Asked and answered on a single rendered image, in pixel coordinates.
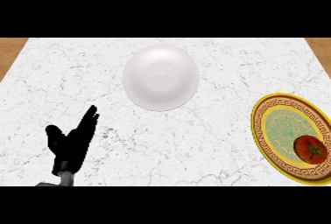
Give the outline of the red tomato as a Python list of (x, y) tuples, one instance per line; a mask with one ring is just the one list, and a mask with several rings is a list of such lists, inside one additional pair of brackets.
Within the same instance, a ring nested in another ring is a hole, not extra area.
[(319, 165), (326, 161), (326, 147), (313, 136), (304, 135), (294, 140), (294, 152), (310, 165)]

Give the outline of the white plate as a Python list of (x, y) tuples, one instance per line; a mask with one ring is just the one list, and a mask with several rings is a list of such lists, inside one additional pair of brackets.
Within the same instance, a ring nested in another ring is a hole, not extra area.
[(143, 48), (130, 58), (122, 72), (128, 99), (143, 109), (168, 111), (192, 98), (199, 70), (192, 56), (171, 45)]

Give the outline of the yellow patterned plate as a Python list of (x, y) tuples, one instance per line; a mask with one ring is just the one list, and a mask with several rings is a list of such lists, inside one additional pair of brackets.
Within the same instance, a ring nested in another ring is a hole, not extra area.
[[(273, 168), (294, 181), (331, 184), (331, 120), (322, 110), (291, 94), (266, 95), (252, 107), (252, 139)], [(328, 156), (322, 164), (308, 164), (295, 155), (294, 141), (313, 136), (323, 143)]]

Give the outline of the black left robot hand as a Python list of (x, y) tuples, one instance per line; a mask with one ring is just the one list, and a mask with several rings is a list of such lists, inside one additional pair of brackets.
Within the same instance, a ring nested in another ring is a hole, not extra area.
[(70, 172), (72, 174), (78, 172), (94, 136), (97, 121), (97, 107), (91, 105), (78, 126), (66, 135), (56, 125), (45, 126), (47, 148), (54, 154), (53, 175), (60, 172)]

